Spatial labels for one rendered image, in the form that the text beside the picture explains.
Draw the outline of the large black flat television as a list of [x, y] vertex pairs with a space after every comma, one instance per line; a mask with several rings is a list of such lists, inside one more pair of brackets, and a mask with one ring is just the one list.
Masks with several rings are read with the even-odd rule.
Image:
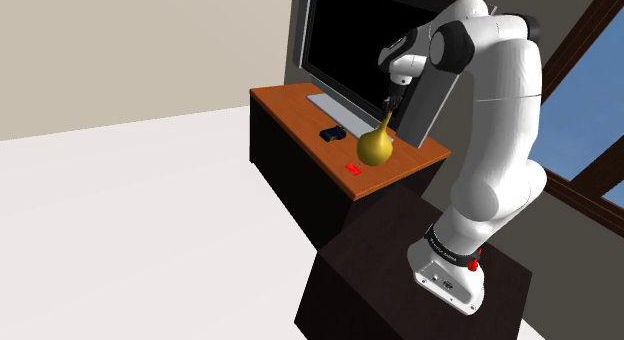
[[311, 102], [355, 138], [386, 117], [388, 83], [407, 86], [389, 126], [396, 138], [424, 143], [457, 75], [429, 61], [435, 31], [451, 21], [488, 16], [483, 0], [300, 0], [304, 20], [295, 63], [321, 94]]

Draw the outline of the brown-topped dark tv cabinet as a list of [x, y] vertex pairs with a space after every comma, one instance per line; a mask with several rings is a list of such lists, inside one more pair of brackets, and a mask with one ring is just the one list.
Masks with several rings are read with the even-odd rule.
[[[405, 188], [421, 196], [451, 153], [431, 138], [420, 148], [394, 139], [390, 159], [367, 166], [357, 156], [354, 136], [331, 142], [320, 137], [320, 131], [337, 124], [310, 101], [319, 92], [310, 83], [250, 92], [249, 160], [315, 249], [387, 194]], [[347, 164], [362, 173], [354, 176]]]

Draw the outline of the dark robot stand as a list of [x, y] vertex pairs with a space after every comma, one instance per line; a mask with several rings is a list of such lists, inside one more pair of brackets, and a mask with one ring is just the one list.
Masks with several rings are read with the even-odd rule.
[[532, 273], [491, 244], [485, 298], [467, 316], [416, 284], [407, 250], [441, 212], [393, 189], [318, 251], [294, 323], [306, 340], [531, 340]]

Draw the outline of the yellow round long-necked vase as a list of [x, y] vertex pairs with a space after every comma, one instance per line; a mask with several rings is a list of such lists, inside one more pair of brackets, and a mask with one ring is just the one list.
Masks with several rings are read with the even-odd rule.
[[363, 134], [357, 142], [359, 160], [367, 166], [384, 164], [393, 153], [393, 139], [387, 133], [387, 125], [391, 119], [388, 112], [385, 119], [372, 131]]

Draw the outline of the small black box device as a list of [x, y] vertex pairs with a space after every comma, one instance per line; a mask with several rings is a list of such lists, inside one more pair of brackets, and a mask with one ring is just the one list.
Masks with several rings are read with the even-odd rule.
[[320, 131], [319, 135], [324, 141], [331, 142], [344, 139], [347, 133], [341, 126], [335, 126], [333, 128]]

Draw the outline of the dark wood framed window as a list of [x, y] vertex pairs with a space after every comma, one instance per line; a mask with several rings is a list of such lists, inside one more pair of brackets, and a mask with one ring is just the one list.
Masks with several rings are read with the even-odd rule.
[[593, 0], [545, 68], [548, 194], [624, 238], [624, 0]]

